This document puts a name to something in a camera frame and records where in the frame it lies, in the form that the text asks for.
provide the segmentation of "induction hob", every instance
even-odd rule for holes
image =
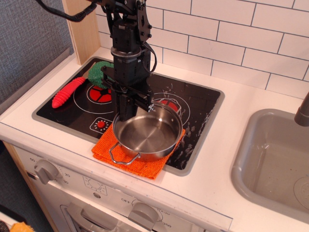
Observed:
[[[83,76],[94,63],[100,61],[110,62],[102,58],[92,58],[65,84]],[[181,117],[185,129],[182,141],[167,161],[164,170],[176,175],[186,175],[192,168],[199,147],[222,104],[224,94],[219,90],[158,74],[152,74],[147,82],[154,92],[154,101],[173,108]],[[61,107],[54,109],[52,99],[63,86],[32,114],[33,118],[96,143],[114,118],[110,90],[94,86],[86,79]]]

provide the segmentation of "oven knob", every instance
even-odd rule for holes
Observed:
[[[158,217],[159,214],[152,207],[143,203],[136,203],[128,219],[151,231]]]
[[[39,160],[34,166],[34,172],[45,185],[48,181],[54,180],[59,174],[58,169],[54,165],[43,159]]]

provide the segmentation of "orange cloth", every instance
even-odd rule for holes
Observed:
[[[100,161],[109,163],[115,167],[118,167],[124,171],[131,172],[136,175],[144,176],[152,180],[154,180],[159,175],[165,163],[168,161],[169,157],[175,150],[174,149],[167,156],[157,161],[141,162],[141,161],[138,161],[138,159],[136,159],[130,165],[122,165],[122,164],[114,163],[109,154],[110,148],[114,146],[116,143],[117,143],[117,139],[114,136],[112,125],[111,125],[110,127],[108,127],[106,132],[102,135],[98,143],[93,147],[92,149],[93,157]],[[129,162],[130,160],[132,160],[131,157],[128,157],[126,154],[124,154],[120,146],[116,146],[115,149],[112,150],[112,153],[116,161]]]
[[[34,232],[34,230],[24,222],[13,224],[10,232]]]

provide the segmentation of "green sponge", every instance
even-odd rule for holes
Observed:
[[[103,72],[101,71],[101,68],[103,66],[106,67],[114,67],[113,63],[109,63],[107,61],[100,61],[96,63],[92,68],[89,70],[88,74],[88,80],[95,86],[98,86],[100,88],[107,88],[106,86],[102,85],[102,78],[103,78]]]

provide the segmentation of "control panel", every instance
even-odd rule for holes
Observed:
[[[155,208],[110,188],[104,183],[81,175],[59,164],[17,148],[16,151],[28,172],[36,181],[46,185],[49,181],[75,192],[95,203],[109,208],[155,232],[199,232],[204,231],[192,223],[162,209]]]
[[[92,131],[96,131],[100,134],[103,134],[107,128],[111,125],[111,121],[104,119],[102,117],[96,118],[93,123],[90,125],[90,129]]]

